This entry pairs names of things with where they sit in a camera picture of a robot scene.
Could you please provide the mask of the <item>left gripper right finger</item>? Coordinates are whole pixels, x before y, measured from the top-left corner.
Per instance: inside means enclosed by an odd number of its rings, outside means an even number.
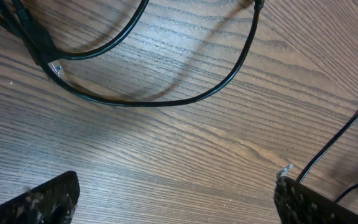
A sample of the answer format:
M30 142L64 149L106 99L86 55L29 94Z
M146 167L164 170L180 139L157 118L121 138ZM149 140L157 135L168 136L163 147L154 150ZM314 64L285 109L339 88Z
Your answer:
M282 223L286 224L358 224L358 214L340 206L339 201L358 184L349 187L335 201L287 177L292 164L277 173L273 201Z

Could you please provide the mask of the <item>black cable bundle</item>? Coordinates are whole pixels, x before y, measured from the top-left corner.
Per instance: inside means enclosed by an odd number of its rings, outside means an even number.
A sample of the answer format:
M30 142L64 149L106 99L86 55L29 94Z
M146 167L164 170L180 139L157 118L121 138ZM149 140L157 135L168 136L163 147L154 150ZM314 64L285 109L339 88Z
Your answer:
M112 100L109 98L103 98L94 94L89 94L86 91L82 91L79 88L75 88L73 85L67 83L64 79L61 78L63 70L59 69L56 65L53 64L55 61L60 59L88 60L94 57L98 57L112 50L117 45L119 45L136 26L141 16L143 15L148 3L148 0L141 0L134 15L131 17L126 26L124 26L122 31L117 34L117 36L115 36L113 39L111 39L104 45L86 52L73 53L59 50L56 47L54 41L52 40L52 37L48 30L31 14L29 9L24 6L22 1L12 2L15 9L15 13L12 13L9 10L6 2L0 0L0 26L23 41L33 61L42 68L42 70L49 77L49 79L51 79L55 84L57 84L67 92L76 95L84 100L100 103L103 105L122 107L156 108L181 106L196 103L216 94L217 92L222 90L227 84L229 84L231 80L237 75L247 57L247 54L249 53L250 46L257 31L260 12L264 8L265 1L254 1L254 15L250 32L247 36L247 40L239 55L239 58L236 64L233 66L233 69L216 86L194 97L173 101L119 101Z

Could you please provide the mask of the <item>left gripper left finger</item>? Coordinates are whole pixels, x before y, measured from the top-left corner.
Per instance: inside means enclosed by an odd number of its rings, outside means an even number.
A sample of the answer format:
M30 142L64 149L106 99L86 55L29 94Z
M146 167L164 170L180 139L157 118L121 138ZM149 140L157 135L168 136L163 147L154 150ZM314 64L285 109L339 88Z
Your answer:
M70 224L79 196L78 176L67 171L0 204L0 224Z

